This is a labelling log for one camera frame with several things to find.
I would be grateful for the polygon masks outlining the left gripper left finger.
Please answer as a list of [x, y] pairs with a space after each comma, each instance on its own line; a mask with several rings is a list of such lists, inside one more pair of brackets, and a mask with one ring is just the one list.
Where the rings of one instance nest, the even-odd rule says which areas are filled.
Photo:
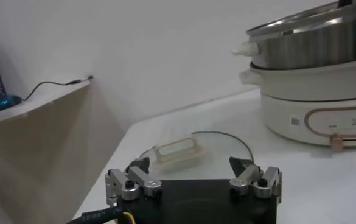
[[159, 198], [163, 193], [161, 180], [149, 175], [149, 157], [131, 162], [125, 170], [109, 169], [105, 174], [106, 203], [116, 206], [120, 201], [132, 202], [141, 196]]

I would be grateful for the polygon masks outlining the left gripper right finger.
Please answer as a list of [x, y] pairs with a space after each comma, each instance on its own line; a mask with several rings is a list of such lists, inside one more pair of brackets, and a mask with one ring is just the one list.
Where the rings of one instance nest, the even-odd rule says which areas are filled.
[[282, 202], [282, 172], [278, 167], [268, 167], [266, 170], [254, 164], [251, 160], [231, 156], [229, 158], [235, 178], [229, 185], [238, 196], [252, 193], [260, 199], [274, 197], [276, 203]]

